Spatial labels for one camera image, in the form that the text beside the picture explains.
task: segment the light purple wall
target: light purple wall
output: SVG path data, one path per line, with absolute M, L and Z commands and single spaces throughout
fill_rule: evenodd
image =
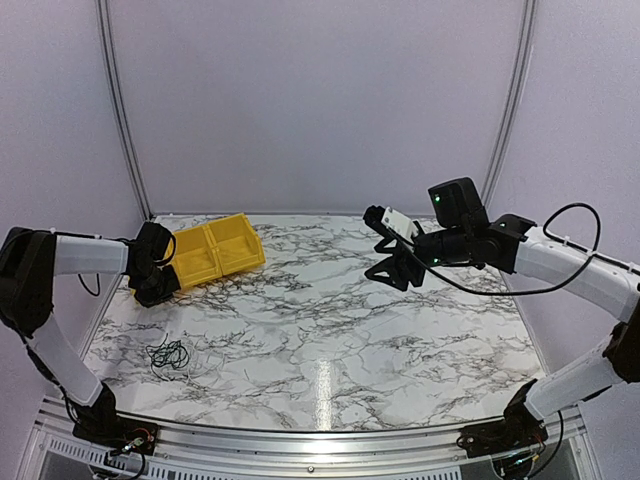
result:
M 529 78 L 493 215 L 542 223 L 572 201 L 603 220 L 601 250 L 640 263 L 640 3 L 539 2 Z M 568 214 L 554 229 L 592 242 L 593 220 Z M 516 289 L 531 282 L 512 278 Z M 551 370 L 593 347 L 614 323 L 565 293 L 521 298 Z M 584 405 L 606 480 L 638 478 L 640 388 L 619 386 Z
M 116 134 L 93 2 L 3 2 L 0 65 L 0 236 L 14 225 L 134 235 L 141 217 Z M 98 300 L 75 278 L 62 278 L 54 303 L 78 346 Z M 20 345 L 0 327 L 0 469 L 7 479 L 15 478 L 45 389 Z
M 112 2 L 156 212 L 430 212 L 484 180 L 523 2 Z

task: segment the yellow plastic bin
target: yellow plastic bin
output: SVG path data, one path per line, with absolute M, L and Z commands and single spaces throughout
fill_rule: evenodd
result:
M 175 232 L 175 236 L 171 265 L 181 289 L 265 262 L 260 237 L 243 213 Z
M 222 276 L 215 244 L 205 227 L 201 225 L 175 233 L 176 254 L 171 265 L 180 281 L 180 288 L 193 287 Z
M 265 262 L 262 242 L 244 213 L 207 224 L 217 245 L 222 274 L 246 270 Z

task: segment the tangled cable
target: tangled cable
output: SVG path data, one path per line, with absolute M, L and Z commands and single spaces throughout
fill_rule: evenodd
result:
M 177 370 L 186 367 L 191 359 L 189 351 L 182 345 L 180 340 L 166 343 L 168 337 L 169 334 L 164 337 L 162 343 L 157 347 L 150 345 L 145 347 L 145 351 L 151 359 L 151 371 L 161 380 L 167 379 L 159 375 L 154 368 L 162 368 L 170 365 L 174 370 Z

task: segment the black cable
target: black cable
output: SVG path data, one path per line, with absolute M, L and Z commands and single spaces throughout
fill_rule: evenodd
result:
M 541 457 L 542 454 L 547 450 L 547 444 L 542 442 L 541 443 L 542 447 L 540 448 L 540 451 L 538 452 L 538 456 Z
M 137 452 L 137 453 L 140 455 L 140 458 L 142 458 L 142 465 L 140 465 L 140 470 L 138 470 L 138 473 L 136 473 L 133 477 L 129 477 L 126 480 L 137 480 L 142 476 L 142 474 L 144 473 L 144 469 L 147 466 L 147 458 L 144 456 L 144 453 L 142 452 Z
M 69 402 L 70 402 L 71 400 L 69 400 L 69 397 L 67 397 L 67 394 L 64 392 L 64 390 L 62 391 L 62 394 L 64 395 L 64 406 L 65 406 L 65 407 L 66 407 L 66 409 L 67 409 L 67 415 L 69 416 L 69 418 L 71 419 L 71 421 L 72 421 L 73 423 L 75 423 L 76 425 L 78 425 L 78 426 L 79 426 L 79 427 L 81 427 L 81 428 L 84 428 L 84 427 L 80 424 L 80 422 L 78 421 L 78 418 L 77 418 L 75 415 L 73 415 L 73 414 L 72 414 L 72 411 L 71 411 L 71 405 L 69 404 Z
M 600 245 L 600 233 L 602 231 L 602 223 L 600 221 L 600 215 L 598 215 L 598 212 L 591 206 L 588 205 L 586 203 L 571 203 L 569 205 L 565 205 L 564 207 L 560 208 L 559 210 L 557 210 L 553 215 L 551 215 L 549 217 L 549 219 L 545 222 L 544 227 L 543 227 L 543 231 L 546 230 L 549 227 L 549 224 L 555 220 L 558 215 L 560 215 L 561 213 L 570 210 L 572 208 L 586 208 L 587 210 L 589 210 L 595 220 L 596 220 L 596 235 L 595 235 L 595 239 L 593 241 L 593 248 L 592 251 L 596 251 L 598 249 L 598 246 Z M 414 246 L 413 243 L 411 243 L 410 241 L 408 241 L 407 239 L 405 239 L 404 237 L 398 235 L 395 231 L 389 229 L 389 232 L 391 232 L 391 234 L 393 235 L 393 237 L 400 241 L 401 243 L 403 243 L 406 246 Z M 442 275 L 441 273 L 437 272 L 436 270 L 434 270 L 433 268 L 431 268 L 429 265 L 427 265 L 426 263 L 424 263 L 420 258 L 418 258 L 418 256 L 409 248 L 406 248 L 407 252 L 409 253 L 409 255 L 411 256 L 411 258 L 413 258 L 418 265 L 420 265 L 422 268 L 424 268 L 427 272 L 431 273 L 433 276 L 435 276 L 436 278 L 439 278 L 440 280 L 442 280 L 443 282 L 459 289 L 462 290 L 463 292 L 466 293 L 470 293 L 472 295 L 479 295 L 479 296 L 483 296 L 483 297 L 522 297 L 525 295 L 540 295 L 542 293 L 551 293 L 551 292 L 555 292 L 556 290 L 560 290 L 561 288 L 566 287 L 567 285 L 569 285 L 571 282 L 573 282 L 582 272 L 584 272 L 586 270 L 586 268 L 589 266 L 589 264 L 591 263 L 591 261 L 593 260 L 594 255 L 589 255 L 589 257 L 585 260 L 585 262 L 582 264 L 582 266 L 580 266 L 580 268 L 578 268 L 578 270 L 575 271 L 575 273 L 573 275 L 571 275 L 569 278 L 567 278 L 566 280 L 553 285 L 551 287 L 547 287 L 547 288 L 539 288 L 539 289 L 535 289 L 535 290 L 522 290 L 522 291 L 516 291 L 516 292 L 483 292 L 481 290 L 473 290 L 471 288 L 465 287 L 464 285 L 460 285 L 459 283 L 451 280 L 450 278 Z
M 463 267 L 478 267 L 479 262 L 464 262 L 464 263 L 445 263 L 440 265 L 444 268 L 463 268 Z
M 145 351 L 151 359 L 151 371 L 156 377 L 161 380 L 166 378 L 161 377 L 154 370 L 155 368 L 162 368 L 167 365 L 171 365 L 175 370 L 184 368 L 189 363 L 191 355 L 188 350 L 182 345 L 180 340 L 174 340 L 173 342 L 166 343 L 169 334 L 166 334 L 164 340 L 157 347 L 146 346 Z
M 585 208 L 588 208 L 588 206 L 586 206 L 586 204 L 574 204 L 574 205 L 585 205 Z M 575 242 L 571 242 L 569 240 L 565 240 L 564 238 L 560 238 L 557 235 L 554 235 L 553 233 L 550 233 L 547 230 L 548 227 L 548 223 L 546 223 L 544 225 L 544 227 L 542 228 L 542 233 L 545 234 L 545 236 L 551 240 L 555 240 L 558 243 L 562 243 L 562 244 L 566 244 L 567 246 L 574 248 L 582 253 L 588 253 L 588 249 L 583 247 L 582 245 L 580 245 L 579 243 L 575 243 Z M 620 262 L 618 260 L 614 260 L 613 258 L 609 258 L 605 255 L 601 255 L 599 253 L 594 253 L 593 256 L 595 258 L 597 258 L 600 261 L 603 261 L 605 263 L 608 263 L 609 265 L 613 265 L 615 267 L 619 267 L 625 270 L 629 270 L 631 273 L 634 273 L 636 275 L 640 275 L 640 270 L 636 269 L 636 268 L 629 268 L 629 265 L 624 263 L 624 262 Z
M 81 274 L 78 274 L 78 280 L 80 280 L 80 284 L 82 285 L 82 288 L 84 288 L 89 295 L 91 295 L 92 297 L 99 297 L 100 296 L 101 287 L 100 287 L 100 274 L 99 273 L 96 273 L 96 288 L 97 288 L 96 292 L 93 292 L 93 291 L 91 291 L 89 289 L 87 284 L 84 283 L 84 278 L 82 278 Z
M 177 247 L 177 242 L 176 242 L 176 236 L 173 233 L 170 233 L 171 235 L 171 245 L 173 246 L 173 248 L 171 249 L 171 255 L 169 255 L 167 258 L 163 259 L 163 260 L 159 260 L 157 262 L 155 262 L 155 264 L 159 267 L 164 267 L 165 265 L 167 265 L 168 263 L 171 262 L 171 260 L 173 260 L 173 257 L 176 254 L 176 247 Z
M 558 418 L 560 419 L 560 437 L 558 437 L 558 443 L 556 443 L 556 448 L 553 449 L 553 452 L 551 452 L 551 455 L 549 455 L 549 458 L 547 458 L 547 461 L 544 462 L 538 470 L 536 470 L 534 473 L 529 475 L 530 479 L 537 477 L 540 474 L 540 472 L 542 472 L 545 468 L 547 468 L 547 466 L 551 463 L 551 460 L 553 460 L 555 456 L 558 454 L 558 450 L 560 450 L 560 446 L 562 445 L 562 438 L 564 437 L 564 418 L 562 418 L 561 411 L 558 411 Z
M 138 455 L 140 455 L 140 458 L 142 459 L 142 465 L 140 465 L 140 470 L 138 470 L 138 473 L 136 473 L 134 476 L 132 477 L 123 477 L 122 474 L 117 473 L 117 474 L 113 474 L 111 472 L 107 472 L 107 473 L 102 473 L 102 472 L 95 472 L 92 468 L 91 465 L 89 465 L 89 470 L 91 471 L 92 474 L 94 475 L 99 475 L 101 478 L 103 479 L 113 479 L 113 480 L 137 480 L 140 477 L 142 477 L 142 475 L 144 474 L 144 469 L 147 466 L 147 458 L 145 457 L 144 453 L 142 452 L 135 452 Z M 106 463 L 107 459 L 105 457 L 104 459 L 104 464 L 105 466 L 110 466 Z

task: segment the black bracket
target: black bracket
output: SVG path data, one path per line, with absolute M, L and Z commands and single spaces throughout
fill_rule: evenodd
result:
M 56 237 L 14 227 L 0 249 L 0 319 L 31 338 L 53 310 Z
M 158 440 L 158 425 L 118 415 L 115 395 L 106 384 L 102 384 L 100 396 L 90 407 L 78 405 L 69 399 L 66 402 L 69 416 L 75 424 L 74 437 L 117 450 L 140 437 L 144 443 L 133 451 L 153 455 Z
M 173 252 L 164 258 L 169 244 Z M 180 290 L 180 281 L 168 263 L 176 252 L 175 236 L 158 223 L 145 222 L 136 239 L 129 244 L 127 271 L 129 288 L 144 307 L 152 307 L 173 297 Z
M 364 221 L 369 228 L 383 237 L 373 248 L 375 252 L 390 256 L 369 268 L 364 272 L 364 276 L 369 280 L 384 283 L 403 292 L 407 291 L 409 283 L 414 287 L 421 287 L 424 281 L 424 268 L 412 258 L 406 248 L 400 245 L 400 242 L 382 224 L 383 216 L 384 208 L 371 206 L 364 214 Z M 424 233 L 418 222 L 414 222 L 414 225 L 420 234 Z M 393 242 L 397 242 L 396 245 L 389 246 Z
M 613 370 L 627 383 L 640 382 L 640 302 L 628 323 L 618 323 L 611 334 L 611 342 L 603 355 L 611 361 Z
M 536 380 L 523 385 L 504 411 L 504 418 L 468 425 L 460 430 L 457 444 L 469 458 L 499 453 L 540 444 L 549 438 L 544 423 L 536 420 L 524 403 Z

